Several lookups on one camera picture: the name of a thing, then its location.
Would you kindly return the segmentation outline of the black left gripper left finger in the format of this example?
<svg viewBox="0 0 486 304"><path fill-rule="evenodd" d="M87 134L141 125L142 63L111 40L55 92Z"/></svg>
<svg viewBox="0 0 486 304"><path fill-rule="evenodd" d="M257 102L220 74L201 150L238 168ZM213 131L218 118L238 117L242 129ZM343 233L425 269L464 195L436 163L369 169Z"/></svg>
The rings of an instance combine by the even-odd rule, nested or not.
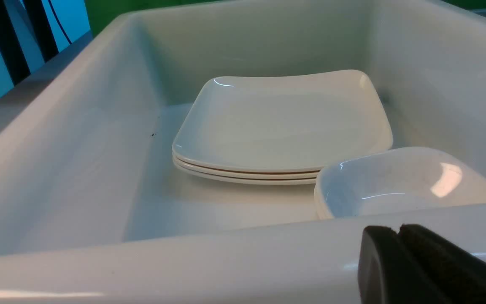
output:
<svg viewBox="0 0 486 304"><path fill-rule="evenodd" d="M442 294L427 278L399 235L384 226L362 232L357 267L363 304L440 304Z"/></svg>

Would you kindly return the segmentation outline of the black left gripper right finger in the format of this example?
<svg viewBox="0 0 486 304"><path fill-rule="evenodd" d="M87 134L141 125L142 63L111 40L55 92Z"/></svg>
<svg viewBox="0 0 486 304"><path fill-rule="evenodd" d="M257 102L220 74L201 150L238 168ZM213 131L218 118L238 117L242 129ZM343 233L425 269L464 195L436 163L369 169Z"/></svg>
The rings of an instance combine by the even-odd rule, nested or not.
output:
<svg viewBox="0 0 486 304"><path fill-rule="evenodd" d="M422 225L401 225L398 235L453 304L486 304L486 262Z"/></svg>

